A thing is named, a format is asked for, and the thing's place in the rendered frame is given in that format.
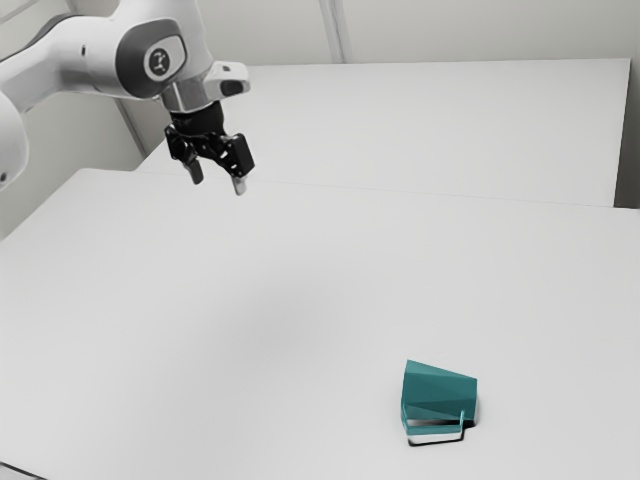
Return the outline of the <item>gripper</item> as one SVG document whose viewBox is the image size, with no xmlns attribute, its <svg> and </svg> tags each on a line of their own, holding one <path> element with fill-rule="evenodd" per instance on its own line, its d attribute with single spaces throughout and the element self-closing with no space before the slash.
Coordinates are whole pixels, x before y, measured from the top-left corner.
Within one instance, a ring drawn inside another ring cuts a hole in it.
<svg viewBox="0 0 640 480">
<path fill-rule="evenodd" d="M 192 182 L 199 185 L 204 174 L 199 157 L 218 161 L 229 174 L 237 196 L 247 191 L 246 177 L 255 167 L 247 139 L 243 134 L 229 136 L 224 127 L 220 101 L 191 113 L 170 113 L 171 123 L 164 135 L 172 159 L 180 161 Z"/>
</svg>

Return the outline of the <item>teal faceted mug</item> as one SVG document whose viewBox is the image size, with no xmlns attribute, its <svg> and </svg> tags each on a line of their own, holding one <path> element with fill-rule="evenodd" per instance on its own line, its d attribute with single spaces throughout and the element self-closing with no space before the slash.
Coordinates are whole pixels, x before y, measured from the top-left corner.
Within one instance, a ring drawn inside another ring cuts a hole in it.
<svg viewBox="0 0 640 480">
<path fill-rule="evenodd" d="M 406 362 L 400 412 L 410 445 L 461 441 L 477 422 L 477 406 L 476 378 Z"/>
</svg>

